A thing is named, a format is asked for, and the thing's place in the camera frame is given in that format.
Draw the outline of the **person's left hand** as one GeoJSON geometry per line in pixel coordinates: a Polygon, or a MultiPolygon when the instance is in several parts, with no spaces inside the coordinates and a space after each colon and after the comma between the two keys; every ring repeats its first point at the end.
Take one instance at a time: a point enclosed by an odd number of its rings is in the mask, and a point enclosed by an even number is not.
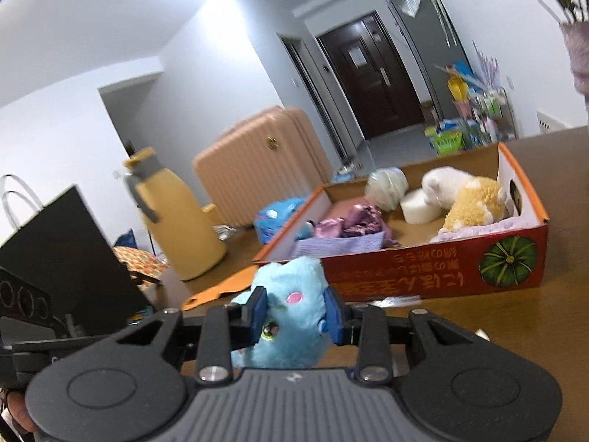
{"type": "Polygon", "coordinates": [[[6,395],[6,404],[14,428],[21,434],[35,433],[37,428],[27,410],[25,395],[11,390],[6,395]]]}

